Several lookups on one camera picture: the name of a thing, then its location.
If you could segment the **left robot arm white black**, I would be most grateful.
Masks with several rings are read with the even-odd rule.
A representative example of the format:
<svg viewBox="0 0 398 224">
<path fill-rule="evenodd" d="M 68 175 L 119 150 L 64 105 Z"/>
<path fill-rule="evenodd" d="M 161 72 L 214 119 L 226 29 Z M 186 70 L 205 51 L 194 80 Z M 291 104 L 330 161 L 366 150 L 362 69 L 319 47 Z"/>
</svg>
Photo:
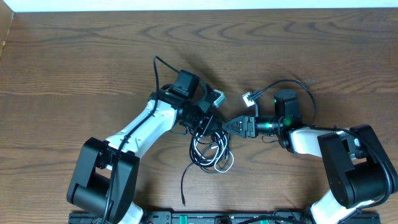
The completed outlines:
<svg viewBox="0 0 398 224">
<path fill-rule="evenodd" d="M 157 85 L 144 110 L 118 133 L 89 138 L 81 148 L 67 190 L 67 201 L 101 223 L 140 223 L 144 211 L 134 198 L 139 162 L 176 124 L 205 134 L 216 125 L 213 108 L 224 101 L 197 75 L 178 72 L 174 83 Z"/>
</svg>

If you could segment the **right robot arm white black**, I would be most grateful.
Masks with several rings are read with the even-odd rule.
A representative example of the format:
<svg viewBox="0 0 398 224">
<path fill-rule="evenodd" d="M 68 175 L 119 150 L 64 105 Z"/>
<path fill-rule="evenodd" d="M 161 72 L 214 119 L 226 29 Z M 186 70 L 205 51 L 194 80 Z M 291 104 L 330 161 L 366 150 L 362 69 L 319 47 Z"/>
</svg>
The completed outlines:
<svg viewBox="0 0 398 224">
<path fill-rule="evenodd" d="M 322 159 L 330 189 L 310 206 L 308 221 L 346 223 L 397 192 L 397 172 L 370 125 L 324 128 L 304 124 L 299 99 L 291 89 L 277 91 L 274 106 L 273 116 L 242 115 L 223 128 L 242 138 L 275 135 L 289 152 Z"/>
</svg>

